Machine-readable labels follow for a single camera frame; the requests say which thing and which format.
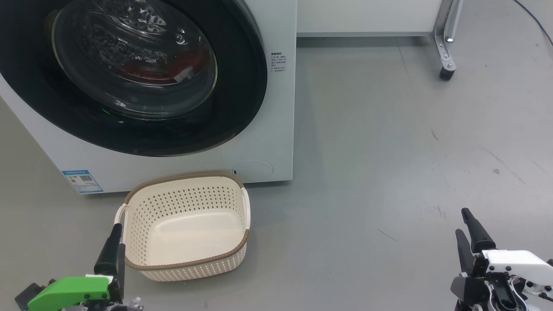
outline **floor scratch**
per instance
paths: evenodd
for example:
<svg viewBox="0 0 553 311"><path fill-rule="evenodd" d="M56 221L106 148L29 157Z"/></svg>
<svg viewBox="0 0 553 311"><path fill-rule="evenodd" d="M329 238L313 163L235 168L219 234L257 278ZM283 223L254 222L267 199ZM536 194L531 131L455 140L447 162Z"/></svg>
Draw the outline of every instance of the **floor scratch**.
<svg viewBox="0 0 553 311"><path fill-rule="evenodd" d="M410 79L409 71L407 70L407 64L405 63L405 59L403 58L403 53L401 52L401 48L399 47L398 38L395 38L395 44L398 46L399 56L401 56L401 61L403 62L403 67L405 68L405 72L407 73L407 79Z"/></svg>
<svg viewBox="0 0 553 311"><path fill-rule="evenodd" d="M442 170L441 166L438 165L438 168L440 169L440 172L442 173L442 179L444 179L444 183L446 184L447 188L449 189L449 183L446 179L446 174L444 174L444 171Z"/></svg>
<svg viewBox="0 0 553 311"><path fill-rule="evenodd" d="M532 161L532 163L537 166L539 169L541 169L542 172L544 172L547 176L551 177L551 175L549 175L548 172L545 171L545 169L543 169L541 166L539 166L539 164L537 164L535 161Z"/></svg>
<svg viewBox="0 0 553 311"><path fill-rule="evenodd" d="M430 132L432 132L432 136L434 136L434 138L436 138L437 141L439 141L438 137L436 136L436 133L434 132L433 129L430 129Z"/></svg>
<svg viewBox="0 0 553 311"><path fill-rule="evenodd" d="M492 157L494 157L497 161L499 161L501 164L503 164L503 166L505 166L505 168L507 168L509 170L509 172L511 172L511 174L513 176L515 176L518 180L520 180L521 183L523 184L526 184L526 182L524 180L522 180L522 178L520 176L517 175L517 173L513 172L512 169L510 169L506 164L505 162L503 162L500 158L497 157L497 155L493 154L491 151L489 151L488 149L482 147L482 149L484 149L487 153L489 153Z"/></svg>
<svg viewBox="0 0 553 311"><path fill-rule="evenodd" d="M386 235L386 236L389 237L390 239L392 239L392 240L394 240L394 241L396 241L396 242L398 241L398 240L394 239L393 237L387 235L386 232L380 230L379 228L377 228L377 230L380 231L380 232L382 232L384 235Z"/></svg>

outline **front-loading washing machine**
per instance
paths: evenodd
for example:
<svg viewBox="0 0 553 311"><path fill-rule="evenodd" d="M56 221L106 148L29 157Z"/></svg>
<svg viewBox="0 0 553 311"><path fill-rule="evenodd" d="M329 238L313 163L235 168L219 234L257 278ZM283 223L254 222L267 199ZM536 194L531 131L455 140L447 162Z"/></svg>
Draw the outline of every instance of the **front-loading washing machine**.
<svg viewBox="0 0 553 311"><path fill-rule="evenodd" d="M79 193L292 179L297 0L3 0L0 97Z"/></svg>

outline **metal table leg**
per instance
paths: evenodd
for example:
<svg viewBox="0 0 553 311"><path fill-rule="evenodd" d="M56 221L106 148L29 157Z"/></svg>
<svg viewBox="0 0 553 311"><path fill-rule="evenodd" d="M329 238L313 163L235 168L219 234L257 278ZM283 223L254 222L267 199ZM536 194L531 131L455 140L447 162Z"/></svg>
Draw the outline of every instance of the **metal table leg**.
<svg viewBox="0 0 553 311"><path fill-rule="evenodd" d="M445 29L447 24L447 18L450 15L450 11L454 0L443 0L438 12L438 18L436 18L436 24L434 25L434 31L430 35L432 43L436 47L436 50L440 56L442 62L442 69L440 71L440 78L443 80L451 80L453 73L457 69L453 58L446 45Z"/></svg>
<svg viewBox="0 0 553 311"><path fill-rule="evenodd" d="M455 40L455 33L457 32L457 25L459 24L459 18L461 17L461 10L463 8L463 2L465 0L455 0L453 2L453 8L451 9L450 16L446 26L446 41L453 42Z"/></svg>

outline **washing machine door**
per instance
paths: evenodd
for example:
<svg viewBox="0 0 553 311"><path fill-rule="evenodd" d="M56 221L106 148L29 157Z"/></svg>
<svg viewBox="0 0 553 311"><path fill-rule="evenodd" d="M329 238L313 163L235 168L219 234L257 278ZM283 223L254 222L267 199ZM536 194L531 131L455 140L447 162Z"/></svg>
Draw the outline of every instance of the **washing machine door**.
<svg viewBox="0 0 553 311"><path fill-rule="evenodd" d="M267 87L242 0L2 0L0 73L76 137L178 156L239 134Z"/></svg>

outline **laundry basket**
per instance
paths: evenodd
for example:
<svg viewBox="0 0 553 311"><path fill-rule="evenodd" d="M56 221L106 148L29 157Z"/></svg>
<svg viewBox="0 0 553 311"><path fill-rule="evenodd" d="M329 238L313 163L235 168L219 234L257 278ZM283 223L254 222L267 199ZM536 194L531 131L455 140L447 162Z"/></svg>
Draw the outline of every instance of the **laundry basket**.
<svg viewBox="0 0 553 311"><path fill-rule="evenodd" d="M194 174L140 185L125 198L125 262L155 281L214 276L240 265L249 235L249 198L231 175Z"/></svg>

